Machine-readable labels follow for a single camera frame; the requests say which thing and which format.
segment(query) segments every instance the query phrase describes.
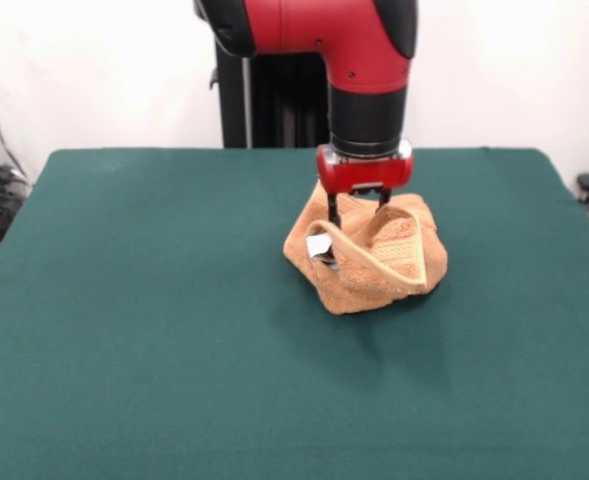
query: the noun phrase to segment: green table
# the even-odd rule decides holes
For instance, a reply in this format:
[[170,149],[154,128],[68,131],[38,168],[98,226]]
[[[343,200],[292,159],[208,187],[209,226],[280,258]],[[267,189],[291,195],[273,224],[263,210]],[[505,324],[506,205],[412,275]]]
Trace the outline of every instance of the green table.
[[589,221],[534,150],[420,150],[432,295],[282,256],[311,151],[53,155],[0,249],[0,479],[589,479]]

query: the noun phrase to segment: white tag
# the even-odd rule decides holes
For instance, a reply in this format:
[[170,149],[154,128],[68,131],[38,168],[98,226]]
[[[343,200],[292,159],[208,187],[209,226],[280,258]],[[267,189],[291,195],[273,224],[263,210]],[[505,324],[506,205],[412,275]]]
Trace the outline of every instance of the white tag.
[[332,270],[337,270],[338,265],[334,257],[330,255],[332,248],[332,237],[329,233],[319,233],[318,235],[310,235],[305,239],[307,245],[307,253],[313,260],[319,260]]
[[314,258],[317,255],[324,255],[330,251],[332,237],[330,237],[329,233],[310,235],[305,239],[305,244],[307,245],[307,253],[310,258]]

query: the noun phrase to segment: white wall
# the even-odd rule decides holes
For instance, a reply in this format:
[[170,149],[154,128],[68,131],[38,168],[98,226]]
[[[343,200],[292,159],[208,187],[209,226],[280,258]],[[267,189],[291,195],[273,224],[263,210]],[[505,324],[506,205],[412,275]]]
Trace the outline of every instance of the white wall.
[[[407,136],[535,146],[589,170],[589,0],[422,0]],[[40,172],[63,147],[220,146],[191,0],[0,0],[0,119]]]

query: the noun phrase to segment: black cable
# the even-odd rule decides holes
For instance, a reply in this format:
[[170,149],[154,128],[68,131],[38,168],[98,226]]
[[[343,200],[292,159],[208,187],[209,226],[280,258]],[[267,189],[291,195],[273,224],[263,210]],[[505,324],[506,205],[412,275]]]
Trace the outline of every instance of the black cable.
[[18,171],[21,172],[21,175],[23,175],[25,178],[28,178],[28,176],[25,173],[25,170],[21,166],[20,162],[17,160],[17,158],[14,156],[14,154],[12,153],[12,151],[7,146],[7,143],[5,142],[5,137],[3,136],[3,130],[1,129],[1,122],[0,122],[0,142],[1,142],[1,145],[3,145],[3,148],[7,152],[7,156],[10,157],[10,160],[12,161],[12,163],[14,164],[14,166],[16,166],[16,168],[18,169]]

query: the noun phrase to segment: orange towel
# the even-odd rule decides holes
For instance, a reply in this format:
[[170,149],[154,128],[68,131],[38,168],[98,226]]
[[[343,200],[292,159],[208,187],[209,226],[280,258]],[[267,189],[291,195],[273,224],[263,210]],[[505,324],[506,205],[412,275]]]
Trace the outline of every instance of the orange towel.
[[[377,201],[339,195],[338,208],[342,229],[327,221],[327,195],[317,183],[283,248],[330,312],[424,295],[445,276],[447,252],[419,195],[396,195],[378,212]],[[333,259],[323,255],[330,243]]]

